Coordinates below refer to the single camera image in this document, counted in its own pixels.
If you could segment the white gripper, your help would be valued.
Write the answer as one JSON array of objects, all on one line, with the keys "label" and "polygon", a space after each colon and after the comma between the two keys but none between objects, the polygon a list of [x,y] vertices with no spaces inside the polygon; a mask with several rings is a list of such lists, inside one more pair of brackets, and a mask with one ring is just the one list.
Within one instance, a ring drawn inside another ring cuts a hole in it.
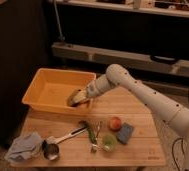
[{"label": "white gripper", "polygon": [[93,80],[86,86],[86,91],[78,89],[74,92],[73,102],[84,103],[88,98],[95,98],[101,96],[106,92],[107,82],[105,79]]}]

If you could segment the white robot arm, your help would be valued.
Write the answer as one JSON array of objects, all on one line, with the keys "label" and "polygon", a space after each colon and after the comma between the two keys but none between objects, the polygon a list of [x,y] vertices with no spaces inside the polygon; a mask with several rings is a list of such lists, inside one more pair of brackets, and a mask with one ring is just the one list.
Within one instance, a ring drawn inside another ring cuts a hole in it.
[{"label": "white robot arm", "polygon": [[182,171],[189,171],[189,109],[134,79],[121,65],[111,64],[106,72],[80,89],[71,104],[80,104],[121,86],[135,95],[187,142]]}]

